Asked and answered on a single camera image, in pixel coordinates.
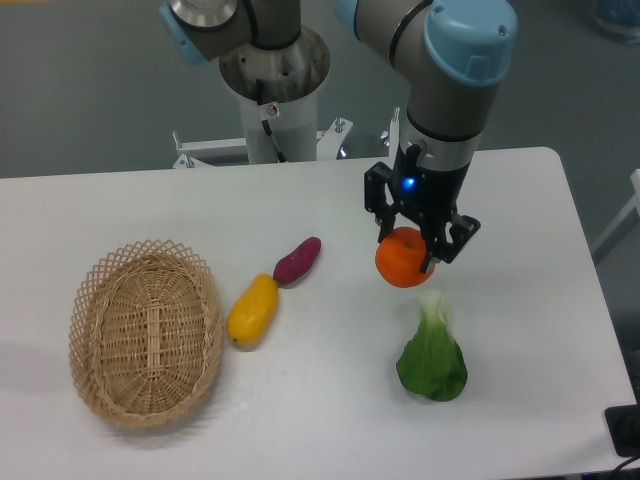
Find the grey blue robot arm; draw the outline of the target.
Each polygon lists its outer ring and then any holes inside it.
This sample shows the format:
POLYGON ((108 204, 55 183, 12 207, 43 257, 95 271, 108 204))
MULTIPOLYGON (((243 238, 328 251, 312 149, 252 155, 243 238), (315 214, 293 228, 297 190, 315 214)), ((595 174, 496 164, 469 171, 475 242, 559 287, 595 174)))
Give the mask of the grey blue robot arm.
MULTIPOLYGON (((516 14, 506 1, 338 1, 334 10, 410 86, 390 130, 392 164, 365 173, 365 207, 381 238, 397 217, 417 226, 422 271, 449 263, 480 227, 457 198, 511 64, 516 14)), ((159 12, 190 62, 218 62, 244 111, 252 163, 317 158, 317 115, 302 106, 325 83, 330 55, 299 2, 166 1, 159 12)))

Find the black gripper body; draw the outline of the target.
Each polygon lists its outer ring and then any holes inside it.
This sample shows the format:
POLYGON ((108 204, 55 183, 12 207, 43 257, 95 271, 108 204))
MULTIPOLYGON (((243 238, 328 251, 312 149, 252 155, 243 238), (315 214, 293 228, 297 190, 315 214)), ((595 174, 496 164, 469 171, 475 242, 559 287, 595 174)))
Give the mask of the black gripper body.
POLYGON ((457 199, 469 165, 455 170, 432 170, 418 164, 421 153, 418 145, 397 149, 389 187, 393 205, 427 234, 443 235, 457 211, 457 199))

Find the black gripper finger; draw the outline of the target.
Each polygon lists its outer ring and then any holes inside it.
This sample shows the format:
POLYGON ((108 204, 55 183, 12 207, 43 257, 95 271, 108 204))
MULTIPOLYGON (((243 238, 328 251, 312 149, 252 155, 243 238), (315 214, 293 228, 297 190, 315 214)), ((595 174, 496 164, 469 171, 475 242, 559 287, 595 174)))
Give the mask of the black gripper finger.
POLYGON ((437 263, 451 264, 481 228, 474 217, 452 212, 448 220, 425 216, 420 223, 426 253, 420 271, 426 273, 437 263))
POLYGON ((377 162, 364 174, 364 208, 372 213, 379 227, 378 243, 382 243, 393 231, 397 209, 387 201, 386 188, 392 179, 392 170, 383 162, 377 162))

